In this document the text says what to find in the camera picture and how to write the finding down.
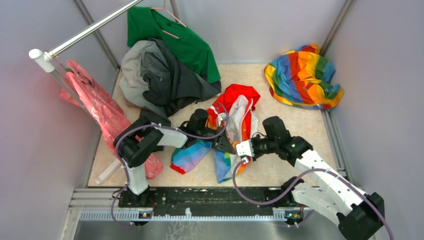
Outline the red white cartoon jacket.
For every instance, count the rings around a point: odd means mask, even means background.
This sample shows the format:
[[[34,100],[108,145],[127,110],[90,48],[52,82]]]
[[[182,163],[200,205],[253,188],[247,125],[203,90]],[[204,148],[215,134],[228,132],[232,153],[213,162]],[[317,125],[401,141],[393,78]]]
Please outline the red white cartoon jacket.
[[[206,110],[207,127],[216,130],[219,114],[228,113],[229,121],[223,137],[233,150],[235,144],[250,139],[258,131],[259,120],[254,110],[260,98],[261,95],[252,86],[231,84]],[[177,148],[172,154],[170,167],[182,175],[186,174],[210,151],[213,151],[217,182],[221,184],[230,180],[236,164],[241,160],[229,151],[213,149],[213,143],[208,140],[198,139],[188,148]]]

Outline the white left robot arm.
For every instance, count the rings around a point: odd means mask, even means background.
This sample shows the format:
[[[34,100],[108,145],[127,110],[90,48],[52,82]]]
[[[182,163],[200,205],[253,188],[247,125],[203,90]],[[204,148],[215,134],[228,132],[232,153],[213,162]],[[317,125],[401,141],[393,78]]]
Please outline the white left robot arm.
[[[149,203],[149,184],[145,173],[145,163],[159,147],[171,146],[180,149],[191,147],[199,141],[208,142],[213,149],[223,153],[234,153],[226,127],[230,115],[218,113],[216,128],[208,127],[209,114],[205,109],[196,109],[188,121],[179,127],[162,125],[140,118],[124,130],[115,140],[114,147],[118,159],[123,164],[127,177],[126,187],[130,190],[130,200],[138,207]]]

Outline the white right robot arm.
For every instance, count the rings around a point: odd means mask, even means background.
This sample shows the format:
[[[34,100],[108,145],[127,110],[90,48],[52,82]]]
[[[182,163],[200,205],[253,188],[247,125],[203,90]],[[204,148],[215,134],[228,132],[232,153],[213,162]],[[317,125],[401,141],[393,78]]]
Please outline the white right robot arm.
[[[278,116],[262,124],[265,135],[237,144],[236,151],[253,160],[276,154],[301,171],[282,191],[284,204],[309,207],[334,223],[347,240],[368,240],[387,226],[385,203],[378,193],[368,194],[348,182],[303,137],[292,136]]]

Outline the dark grey jacket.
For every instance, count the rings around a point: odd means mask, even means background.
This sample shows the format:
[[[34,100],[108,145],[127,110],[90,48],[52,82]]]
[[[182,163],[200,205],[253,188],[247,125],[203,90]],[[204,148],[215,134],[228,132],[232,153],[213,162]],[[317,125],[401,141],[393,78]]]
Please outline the dark grey jacket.
[[[126,102],[140,107],[141,116],[169,117],[186,106],[221,93],[220,81],[209,83],[180,61],[161,39],[137,41],[121,61],[119,87]]]

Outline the rainbow striped garment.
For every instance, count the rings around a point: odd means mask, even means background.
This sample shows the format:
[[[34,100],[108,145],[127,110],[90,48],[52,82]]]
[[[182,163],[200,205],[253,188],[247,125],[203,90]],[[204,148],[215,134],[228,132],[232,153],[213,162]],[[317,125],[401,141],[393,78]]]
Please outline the rainbow striped garment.
[[[339,84],[332,84],[334,65],[321,56],[317,44],[289,50],[263,70],[271,96],[288,106],[330,111],[344,96]]]

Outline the green t-shirt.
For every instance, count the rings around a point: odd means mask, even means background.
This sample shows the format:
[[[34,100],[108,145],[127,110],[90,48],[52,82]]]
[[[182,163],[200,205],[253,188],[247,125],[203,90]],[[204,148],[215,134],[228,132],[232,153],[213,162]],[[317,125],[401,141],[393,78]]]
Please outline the green t-shirt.
[[[209,83],[221,80],[213,51],[199,35],[155,9],[134,6],[127,11],[127,46],[147,39],[163,40],[177,59]]]

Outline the pink clothes hanger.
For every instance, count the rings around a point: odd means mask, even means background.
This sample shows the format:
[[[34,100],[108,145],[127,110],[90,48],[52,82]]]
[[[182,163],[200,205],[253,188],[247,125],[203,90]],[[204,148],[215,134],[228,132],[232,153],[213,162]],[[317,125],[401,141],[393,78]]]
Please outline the pink clothes hanger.
[[[162,6],[151,7],[150,9],[165,14],[169,22],[174,21],[184,28],[187,27],[187,25],[180,20],[180,14],[175,0],[163,0]]]

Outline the pink patterned garment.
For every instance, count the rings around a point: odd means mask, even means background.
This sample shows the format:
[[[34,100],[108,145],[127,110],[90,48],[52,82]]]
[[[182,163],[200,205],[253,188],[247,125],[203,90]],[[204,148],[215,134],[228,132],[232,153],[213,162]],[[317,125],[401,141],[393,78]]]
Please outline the pink patterned garment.
[[[64,81],[74,90],[88,113],[100,126],[103,139],[117,157],[114,141],[130,126],[123,109],[99,83],[76,61],[66,61]]]

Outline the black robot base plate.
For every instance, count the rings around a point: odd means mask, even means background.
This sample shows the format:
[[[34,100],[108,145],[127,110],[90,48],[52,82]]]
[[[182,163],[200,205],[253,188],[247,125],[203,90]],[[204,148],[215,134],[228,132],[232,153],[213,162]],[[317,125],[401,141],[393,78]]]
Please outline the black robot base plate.
[[[250,203],[233,187],[150,187],[141,195],[114,192],[120,208],[151,209],[155,217],[256,217],[300,220],[309,211],[289,195],[270,205]]]

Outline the aluminium frame rail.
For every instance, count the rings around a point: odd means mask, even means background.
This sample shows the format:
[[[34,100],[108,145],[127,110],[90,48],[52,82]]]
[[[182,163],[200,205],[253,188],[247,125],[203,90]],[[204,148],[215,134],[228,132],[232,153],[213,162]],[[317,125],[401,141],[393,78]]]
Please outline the aluminium frame rail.
[[[137,120],[114,141],[128,182],[122,188],[76,189],[69,204],[77,220],[114,221],[132,229],[149,222],[279,221],[299,227],[317,213],[335,224],[347,240],[368,240],[385,224],[385,202],[348,182],[300,136],[292,136],[278,116],[263,121],[264,133],[230,143],[227,112],[217,129],[207,126],[207,112],[197,109],[179,128]],[[143,164],[164,146],[188,150],[204,140],[219,153],[241,158],[239,170],[276,154],[301,173],[278,187],[154,187]]]

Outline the silver clothes rail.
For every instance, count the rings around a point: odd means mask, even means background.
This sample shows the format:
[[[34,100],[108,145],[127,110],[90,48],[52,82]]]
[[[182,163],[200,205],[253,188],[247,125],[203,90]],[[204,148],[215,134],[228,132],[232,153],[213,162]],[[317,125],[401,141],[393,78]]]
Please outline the silver clothes rail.
[[[95,40],[99,44],[100,48],[102,49],[109,63],[111,64],[112,67],[114,67],[115,71],[118,72],[121,66],[118,63],[115,55],[112,53],[112,50],[106,43],[106,40],[101,34],[100,29],[106,24],[108,24],[109,22],[116,19],[117,17],[123,15],[130,8],[138,5],[140,2],[141,2],[140,0],[132,0],[118,7],[117,9],[107,14],[103,18],[97,21],[94,21],[88,9],[86,8],[84,2],[81,0],[74,0],[73,3],[75,4],[77,10],[82,15],[84,21],[88,24],[88,26],[85,27],[82,31],[80,31],[76,35],[72,36],[70,39],[66,40],[65,42],[61,43],[57,47],[53,48],[52,50],[40,50],[37,48],[31,49],[28,52],[29,58],[35,61],[38,64],[38,66],[42,70],[44,70],[44,72],[50,74],[55,79],[55,81],[59,83],[59,85],[63,89],[65,89],[66,92],[77,102],[78,106],[80,106],[85,112],[88,112],[88,110],[86,109],[82,101],[80,100],[76,91],[73,90],[66,83],[66,81],[64,80],[62,75],[58,72],[55,65],[52,63],[52,61],[59,59],[60,54],[70,49],[71,47],[73,47],[74,45],[82,41],[83,39],[94,34]]]

